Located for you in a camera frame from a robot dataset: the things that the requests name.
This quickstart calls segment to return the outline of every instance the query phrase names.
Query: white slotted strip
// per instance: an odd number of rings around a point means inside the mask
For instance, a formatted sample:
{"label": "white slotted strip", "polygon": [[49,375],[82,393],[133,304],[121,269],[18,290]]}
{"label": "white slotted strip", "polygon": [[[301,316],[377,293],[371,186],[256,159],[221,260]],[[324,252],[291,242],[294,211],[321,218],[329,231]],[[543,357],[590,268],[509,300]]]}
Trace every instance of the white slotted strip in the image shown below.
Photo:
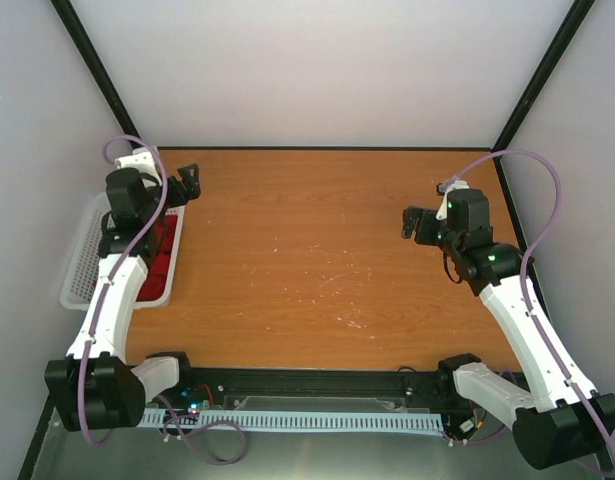
{"label": "white slotted strip", "polygon": [[[146,409],[139,428],[162,428],[166,410]],[[218,420],[229,420],[248,432],[340,433],[374,432],[441,436],[439,414],[426,413],[330,413],[255,412],[205,410],[199,418],[183,419],[181,425],[199,428]],[[230,430],[218,425],[216,430]]]}

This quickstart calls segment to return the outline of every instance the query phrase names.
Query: gray floor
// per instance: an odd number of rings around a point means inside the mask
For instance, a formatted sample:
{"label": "gray floor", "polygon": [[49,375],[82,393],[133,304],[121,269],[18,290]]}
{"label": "gray floor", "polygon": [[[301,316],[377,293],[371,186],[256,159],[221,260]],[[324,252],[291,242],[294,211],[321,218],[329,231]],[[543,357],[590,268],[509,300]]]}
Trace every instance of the gray floor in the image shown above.
{"label": "gray floor", "polygon": [[[489,428],[495,428],[491,422]],[[79,433],[50,428],[34,478],[298,480],[298,479],[510,479],[583,480],[575,465],[542,472],[529,467],[510,434],[482,447],[453,447],[441,439],[393,434],[248,434],[250,448],[238,464],[212,467],[179,442],[163,443],[156,430],[115,432],[102,448]],[[209,432],[194,442],[217,455],[237,450],[235,433]]]}

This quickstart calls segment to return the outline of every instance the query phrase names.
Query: red wire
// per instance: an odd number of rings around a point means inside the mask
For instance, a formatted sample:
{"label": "red wire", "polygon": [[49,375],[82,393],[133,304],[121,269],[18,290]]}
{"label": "red wire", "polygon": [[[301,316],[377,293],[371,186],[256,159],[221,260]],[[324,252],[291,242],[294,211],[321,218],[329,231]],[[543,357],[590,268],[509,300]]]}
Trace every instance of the red wire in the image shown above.
{"label": "red wire", "polygon": [[209,405],[213,405],[214,404],[214,396],[211,393],[211,388],[209,388],[205,383],[203,383],[202,385],[198,385],[198,386],[194,387],[194,392],[197,392],[201,388],[204,388],[205,390],[207,390],[207,395],[209,395]]}

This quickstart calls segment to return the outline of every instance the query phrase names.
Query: brown tabletop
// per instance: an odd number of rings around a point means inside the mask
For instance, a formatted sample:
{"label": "brown tabletop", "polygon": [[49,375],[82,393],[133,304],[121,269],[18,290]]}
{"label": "brown tabletop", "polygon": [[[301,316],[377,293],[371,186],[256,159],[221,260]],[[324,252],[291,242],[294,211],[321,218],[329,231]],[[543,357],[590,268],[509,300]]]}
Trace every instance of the brown tabletop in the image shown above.
{"label": "brown tabletop", "polygon": [[[183,350],[195,366],[435,369],[459,353],[519,370],[494,318],[441,252],[400,238],[402,210],[478,152],[169,150],[198,163],[169,306],[134,312],[127,360]],[[493,164],[465,179],[515,244]]]}

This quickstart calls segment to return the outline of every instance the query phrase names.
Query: scratch on table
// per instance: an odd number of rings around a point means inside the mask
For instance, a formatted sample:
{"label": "scratch on table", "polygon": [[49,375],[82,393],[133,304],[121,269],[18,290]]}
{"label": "scratch on table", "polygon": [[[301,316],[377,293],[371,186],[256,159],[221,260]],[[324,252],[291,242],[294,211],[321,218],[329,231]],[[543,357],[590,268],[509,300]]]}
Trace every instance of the scratch on table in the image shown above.
{"label": "scratch on table", "polygon": [[327,280],[324,283],[321,283],[320,285],[318,285],[318,288],[324,287],[325,285],[327,285],[329,282],[333,282],[334,280],[336,280],[337,278],[341,278],[341,277],[346,277],[347,275],[349,275],[349,273],[341,273],[340,275],[334,275],[333,277],[331,277],[329,280]]}

